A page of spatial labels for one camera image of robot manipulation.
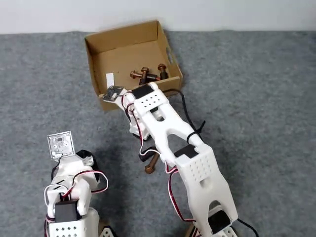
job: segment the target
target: robotic arm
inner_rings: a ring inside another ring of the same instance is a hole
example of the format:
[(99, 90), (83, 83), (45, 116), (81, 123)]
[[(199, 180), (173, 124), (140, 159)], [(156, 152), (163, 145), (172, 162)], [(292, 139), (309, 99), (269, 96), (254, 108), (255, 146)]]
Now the robotic arm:
[[(85, 150), (75, 153), (70, 131), (47, 138), (51, 158), (58, 164), (52, 170), (51, 184), (44, 191), (47, 206), (45, 237), (113, 237), (110, 227), (98, 231), (99, 215), (90, 207), (92, 193), (108, 188), (108, 179), (97, 170), (92, 153)], [(97, 190), (100, 175), (107, 185)]]
[[(170, 176), (175, 172), (180, 173), (193, 216), (191, 221), (198, 229), (195, 235), (237, 236), (231, 228), (238, 218), (237, 210), (212, 148), (180, 118), (158, 86), (151, 82), (132, 91), (111, 86), (103, 100), (116, 103), (125, 111), (130, 122), (129, 131), (140, 137), (142, 145), (143, 140), (152, 136), (155, 149), (147, 150), (144, 154), (140, 150), (141, 157), (157, 153)], [(170, 134), (186, 140), (188, 145), (173, 153), (167, 139)]]

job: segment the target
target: bolt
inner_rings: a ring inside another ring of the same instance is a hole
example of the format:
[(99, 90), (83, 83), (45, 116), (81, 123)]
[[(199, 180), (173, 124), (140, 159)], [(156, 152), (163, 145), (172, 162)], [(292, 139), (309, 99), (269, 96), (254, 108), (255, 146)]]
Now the bolt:
[(166, 65), (164, 65), (163, 63), (160, 63), (158, 65), (158, 70), (161, 72), (165, 72), (166, 71)]
[(158, 70), (160, 71), (161, 80), (169, 78), (168, 73), (166, 72), (166, 65), (160, 63), (158, 65)]
[[(140, 74), (136, 71), (131, 71), (130, 72), (130, 77), (135, 79), (135, 78), (142, 78), (143, 77), (143, 74)], [(146, 80), (148, 81), (156, 81), (156, 80), (160, 80), (159, 77), (157, 77), (157, 75), (155, 74), (151, 74), (151, 73), (147, 73), (146, 74)]]
[(131, 71), (131, 72), (130, 72), (130, 77), (133, 78), (133, 79), (135, 79), (135, 78), (142, 78), (143, 75), (140, 74), (140, 73), (138, 73), (138, 72), (136, 72), (136, 71), (134, 70), (134, 71)]
[(159, 159), (159, 154), (155, 153), (154, 157), (149, 162), (149, 164), (145, 166), (145, 172), (147, 174), (152, 174), (155, 171), (155, 165), (156, 165), (158, 159)]
[(141, 71), (143, 74), (142, 74), (142, 78), (139, 80), (139, 84), (143, 85), (143, 84), (146, 84), (146, 75), (149, 72), (149, 69), (146, 67), (143, 67)]

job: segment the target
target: cardboard box handle hole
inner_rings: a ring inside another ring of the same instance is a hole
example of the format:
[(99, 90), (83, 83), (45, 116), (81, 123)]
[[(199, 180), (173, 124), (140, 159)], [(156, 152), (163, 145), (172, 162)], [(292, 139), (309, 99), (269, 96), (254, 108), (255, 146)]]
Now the cardboard box handle hole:
[(169, 64), (173, 64), (173, 57), (171, 55), (171, 50), (168, 47), (166, 48), (166, 54), (169, 60)]

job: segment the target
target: cardboard box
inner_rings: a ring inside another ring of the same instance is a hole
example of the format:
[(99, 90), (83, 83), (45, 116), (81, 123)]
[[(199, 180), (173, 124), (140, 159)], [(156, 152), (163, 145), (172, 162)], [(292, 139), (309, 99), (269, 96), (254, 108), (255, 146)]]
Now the cardboard box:
[(131, 71), (141, 72), (142, 67), (148, 67), (150, 73), (159, 76), (158, 64), (164, 63), (169, 78), (156, 82), (159, 88), (181, 87), (182, 73), (159, 21), (91, 34), (85, 37), (85, 45), (92, 85), (104, 110), (118, 108), (102, 101), (107, 91), (106, 73), (114, 74), (114, 85), (134, 89), (139, 79), (131, 78)]

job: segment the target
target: gray carpet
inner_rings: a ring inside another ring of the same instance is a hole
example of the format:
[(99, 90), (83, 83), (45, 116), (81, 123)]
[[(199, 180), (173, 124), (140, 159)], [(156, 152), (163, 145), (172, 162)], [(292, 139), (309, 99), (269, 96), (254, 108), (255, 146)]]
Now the gray carpet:
[[(122, 111), (103, 112), (91, 86), (85, 33), (0, 36), (0, 236), (43, 236), (50, 183), (47, 134), (71, 130), (110, 180), (92, 206), (120, 237), (180, 237), (160, 162), (144, 173)], [(207, 121), (241, 219), (261, 237), (316, 232), (316, 33), (167, 32), (192, 120)], [(170, 98), (184, 118), (180, 96)], [(171, 138), (171, 145), (180, 142)], [(174, 192), (189, 216), (184, 185)], [(254, 234), (236, 224), (244, 237)]]

